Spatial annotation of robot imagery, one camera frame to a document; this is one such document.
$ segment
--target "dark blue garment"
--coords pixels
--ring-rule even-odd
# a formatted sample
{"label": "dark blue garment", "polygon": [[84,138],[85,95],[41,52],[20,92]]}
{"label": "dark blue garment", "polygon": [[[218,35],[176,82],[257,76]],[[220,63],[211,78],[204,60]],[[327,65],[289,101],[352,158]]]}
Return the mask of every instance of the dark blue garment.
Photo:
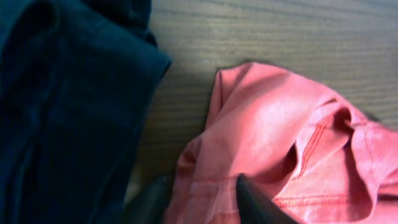
{"label": "dark blue garment", "polygon": [[0,2],[0,223],[106,223],[122,209],[170,64],[149,0]]}

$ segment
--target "pink shirt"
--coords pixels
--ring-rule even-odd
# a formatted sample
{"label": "pink shirt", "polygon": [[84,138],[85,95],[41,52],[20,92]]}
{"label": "pink shirt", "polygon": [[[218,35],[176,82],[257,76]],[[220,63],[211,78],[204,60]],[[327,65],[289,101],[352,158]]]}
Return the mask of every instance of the pink shirt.
{"label": "pink shirt", "polygon": [[217,73],[205,131],[178,159],[166,223],[240,223],[239,173],[301,222],[398,223],[398,133],[281,68]]}

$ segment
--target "dark blue fabric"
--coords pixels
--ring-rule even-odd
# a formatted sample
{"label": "dark blue fabric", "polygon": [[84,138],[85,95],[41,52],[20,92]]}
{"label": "dark blue fabric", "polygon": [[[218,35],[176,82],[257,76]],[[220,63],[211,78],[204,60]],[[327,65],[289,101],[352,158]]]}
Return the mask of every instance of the dark blue fabric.
{"label": "dark blue fabric", "polygon": [[0,5],[0,223],[107,222],[170,64],[150,1]]}

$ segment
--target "wooden surface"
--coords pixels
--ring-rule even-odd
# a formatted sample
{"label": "wooden surface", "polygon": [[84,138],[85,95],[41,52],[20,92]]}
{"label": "wooden surface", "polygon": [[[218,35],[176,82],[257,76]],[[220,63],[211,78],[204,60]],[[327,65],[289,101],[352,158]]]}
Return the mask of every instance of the wooden surface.
{"label": "wooden surface", "polygon": [[150,26],[173,64],[139,146],[143,180],[171,174],[203,130],[217,69],[250,60],[325,83],[398,129],[398,1],[153,1]]}

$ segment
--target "brown wooden floor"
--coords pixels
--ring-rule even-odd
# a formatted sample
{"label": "brown wooden floor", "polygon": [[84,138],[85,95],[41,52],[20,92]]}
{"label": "brown wooden floor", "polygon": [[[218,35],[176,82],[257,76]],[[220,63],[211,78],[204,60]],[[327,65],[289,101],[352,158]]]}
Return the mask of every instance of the brown wooden floor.
{"label": "brown wooden floor", "polygon": [[250,60],[325,83],[398,129],[398,1],[153,1],[150,26],[173,64],[139,146],[144,180],[172,173],[201,133],[217,69]]}

